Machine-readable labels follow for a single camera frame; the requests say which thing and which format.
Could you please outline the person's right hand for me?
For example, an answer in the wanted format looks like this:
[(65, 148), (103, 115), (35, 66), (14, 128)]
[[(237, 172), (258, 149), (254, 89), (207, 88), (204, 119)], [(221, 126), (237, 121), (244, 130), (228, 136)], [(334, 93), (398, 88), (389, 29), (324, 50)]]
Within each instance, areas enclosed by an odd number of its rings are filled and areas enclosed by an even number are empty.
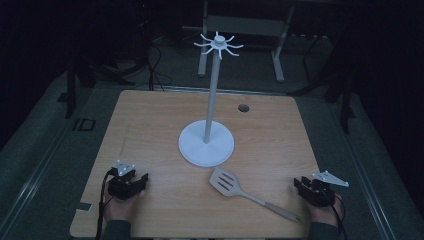
[(340, 195), (336, 195), (335, 202), (331, 207), (316, 207), (311, 204), (307, 204), (307, 207), (312, 222), (326, 223), (338, 227), (339, 222), (343, 219), (344, 211)]

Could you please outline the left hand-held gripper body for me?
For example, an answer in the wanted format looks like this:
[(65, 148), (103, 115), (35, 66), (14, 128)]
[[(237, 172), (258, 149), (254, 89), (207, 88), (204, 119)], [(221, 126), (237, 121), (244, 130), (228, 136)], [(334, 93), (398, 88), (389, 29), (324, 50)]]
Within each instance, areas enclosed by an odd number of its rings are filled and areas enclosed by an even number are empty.
[(138, 185), (132, 182), (136, 170), (134, 164), (121, 160), (111, 169), (112, 179), (109, 181), (108, 193), (120, 200), (127, 200), (138, 193)]

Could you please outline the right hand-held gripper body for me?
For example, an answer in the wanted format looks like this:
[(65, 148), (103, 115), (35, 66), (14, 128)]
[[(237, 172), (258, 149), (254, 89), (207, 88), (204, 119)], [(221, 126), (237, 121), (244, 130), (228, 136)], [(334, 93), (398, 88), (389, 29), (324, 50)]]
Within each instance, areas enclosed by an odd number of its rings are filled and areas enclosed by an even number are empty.
[(349, 186), (347, 181), (338, 178), (329, 171), (313, 173), (312, 177), (313, 179), (310, 179), (312, 187), (309, 190), (309, 195), (306, 198), (302, 198), (316, 207), (327, 207), (334, 204), (335, 192), (331, 189), (331, 185)]

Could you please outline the white hook rack stand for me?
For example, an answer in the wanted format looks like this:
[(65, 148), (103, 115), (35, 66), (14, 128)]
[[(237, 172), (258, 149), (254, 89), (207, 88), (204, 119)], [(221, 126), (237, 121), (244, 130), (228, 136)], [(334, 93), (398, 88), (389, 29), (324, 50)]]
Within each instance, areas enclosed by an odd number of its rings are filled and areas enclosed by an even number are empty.
[(230, 42), (234, 37), (226, 39), (218, 31), (212, 39), (206, 38), (203, 34), (201, 37), (204, 43), (196, 43), (196, 46), (208, 47), (208, 50), (203, 53), (204, 56), (213, 54), (206, 119), (188, 124), (179, 135), (178, 147), (186, 161), (195, 166), (209, 168), (227, 161), (234, 151), (233, 134), (225, 125), (214, 121), (213, 117), (220, 65), (223, 59), (222, 52), (238, 57), (238, 54), (233, 53), (231, 49), (242, 48), (242, 45), (231, 45)]

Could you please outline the black metal stand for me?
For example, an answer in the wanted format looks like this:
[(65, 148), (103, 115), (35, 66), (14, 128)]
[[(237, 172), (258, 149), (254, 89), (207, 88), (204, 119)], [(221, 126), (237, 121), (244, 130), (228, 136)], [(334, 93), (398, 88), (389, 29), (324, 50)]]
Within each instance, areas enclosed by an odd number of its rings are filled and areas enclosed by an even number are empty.
[(91, 63), (90, 58), (78, 51), (72, 51), (68, 55), (66, 63), (66, 91), (58, 98), (59, 102), (65, 103), (67, 106), (66, 119), (69, 119), (76, 109), (77, 81), (80, 81), (83, 87), (92, 88), (95, 85)]
[(350, 133), (349, 119), (355, 115), (350, 107), (353, 81), (352, 44), (349, 33), (343, 31), (335, 40), (333, 49), (322, 69), (313, 77), (312, 82), (299, 90), (288, 92), (288, 96), (302, 96), (323, 85), (328, 89), (324, 94), (327, 103), (341, 100), (340, 125), (346, 134)]

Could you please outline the slotted spatula with wooden handle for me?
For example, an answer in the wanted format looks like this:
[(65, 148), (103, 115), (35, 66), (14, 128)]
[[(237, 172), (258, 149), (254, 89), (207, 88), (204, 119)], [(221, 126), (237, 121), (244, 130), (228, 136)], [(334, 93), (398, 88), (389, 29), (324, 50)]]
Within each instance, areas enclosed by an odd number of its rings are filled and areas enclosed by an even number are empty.
[(239, 180), (235, 174), (220, 167), (216, 167), (209, 178), (209, 183), (222, 195), (226, 197), (242, 196), (257, 204), (267, 208), (277, 215), (293, 222), (300, 223), (301, 218), (279, 206), (266, 202), (258, 197), (246, 193), (240, 186)]

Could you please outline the white metal desk frame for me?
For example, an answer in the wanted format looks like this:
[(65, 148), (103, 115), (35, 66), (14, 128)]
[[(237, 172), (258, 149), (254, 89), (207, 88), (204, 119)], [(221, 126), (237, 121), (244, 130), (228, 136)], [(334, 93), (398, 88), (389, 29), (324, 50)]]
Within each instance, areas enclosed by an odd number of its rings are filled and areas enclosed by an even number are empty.
[(271, 20), (260, 18), (236, 17), (213, 15), (209, 13), (209, 7), (212, 0), (203, 0), (203, 17), (202, 17), (202, 41), (199, 47), (200, 57), (197, 74), (204, 77), (207, 69), (207, 55), (209, 41), (206, 39), (208, 32), (218, 33), (235, 33), (255, 36), (277, 37), (279, 42), (274, 49), (271, 50), (271, 59), (273, 63), (274, 73), (277, 82), (284, 82), (280, 55), (284, 46), (284, 42), (288, 36), (289, 26), (294, 15), (294, 6), (289, 6), (286, 13), (283, 14), (284, 20)]

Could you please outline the person's left hand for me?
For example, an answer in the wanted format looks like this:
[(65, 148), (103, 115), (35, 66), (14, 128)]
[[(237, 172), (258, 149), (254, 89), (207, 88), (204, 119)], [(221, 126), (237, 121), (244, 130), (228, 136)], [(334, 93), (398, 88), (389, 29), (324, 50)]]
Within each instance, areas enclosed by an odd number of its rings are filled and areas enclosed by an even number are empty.
[(138, 209), (139, 195), (134, 195), (127, 200), (115, 198), (109, 194), (108, 190), (104, 191), (105, 205), (103, 209), (104, 219), (106, 222), (114, 220), (122, 220), (132, 222)]

